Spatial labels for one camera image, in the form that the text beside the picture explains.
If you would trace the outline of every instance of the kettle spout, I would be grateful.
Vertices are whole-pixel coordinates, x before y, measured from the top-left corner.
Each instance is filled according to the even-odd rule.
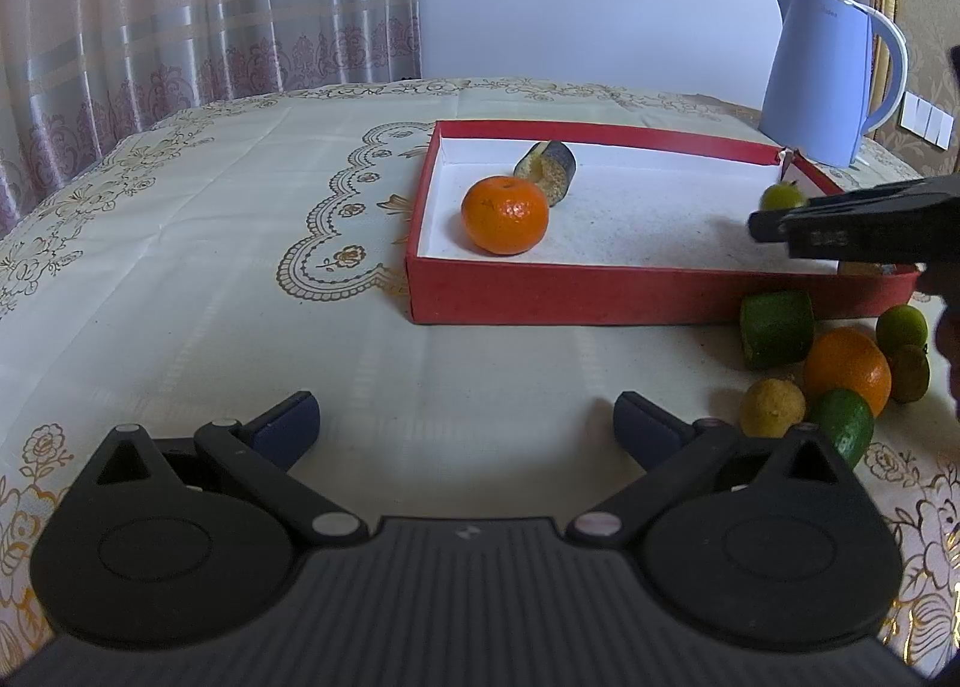
[[[781,20],[786,22],[786,14],[790,9],[790,0],[776,0],[776,4],[779,4],[781,8]]]

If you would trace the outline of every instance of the lime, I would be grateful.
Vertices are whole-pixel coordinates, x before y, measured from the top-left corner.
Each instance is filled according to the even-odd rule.
[[[913,305],[894,305],[877,319],[877,346],[886,356],[893,356],[901,346],[925,348],[928,334],[923,313]]]
[[[740,303],[740,339],[750,370],[802,362],[813,345],[813,305],[805,291],[752,294]]]
[[[754,438],[782,438],[803,421],[806,401],[797,385],[788,380],[759,380],[740,403],[740,429]]]
[[[840,457],[853,468],[874,437],[874,414],[850,389],[831,389],[810,409],[806,421],[819,425]]]
[[[771,185],[760,197],[762,211],[789,211],[806,205],[806,197],[793,182],[779,182]]]
[[[890,358],[893,388],[890,396],[898,403],[915,403],[930,388],[930,363],[920,346],[901,346]]]

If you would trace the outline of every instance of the eggplant slice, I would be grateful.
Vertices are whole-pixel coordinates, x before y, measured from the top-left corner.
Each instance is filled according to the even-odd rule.
[[[552,208],[570,188],[577,172],[577,160],[570,149],[557,139],[538,142],[514,168],[514,177],[536,184]]]

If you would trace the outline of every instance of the kettle handle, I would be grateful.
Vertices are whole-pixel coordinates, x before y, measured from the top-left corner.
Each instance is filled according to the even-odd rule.
[[[901,32],[901,29],[880,11],[866,5],[859,5],[859,7],[871,17],[875,31],[887,43],[887,48],[890,50],[890,60],[893,62],[890,90],[887,91],[887,95],[883,97],[883,101],[880,102],[877,109],[867,116],[867,120],[863,124],[861,134],[867,134],[867,132],[877,129],[891,115],[894,115],[896,106],[904,98],[907,70],[906,38],[904,38],[904,32]]]

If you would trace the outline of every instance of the black robotic gripper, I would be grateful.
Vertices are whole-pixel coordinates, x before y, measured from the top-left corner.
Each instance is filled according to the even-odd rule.
[[[286,473],[319,428],[299,392],[192,438],[110,431],[32,555],[56,635],[8,684],[923,683],[875,637],[899,549],[812,425],[745,438],[625,392],[614,435],[646,473],[563,534],[370,534]]]

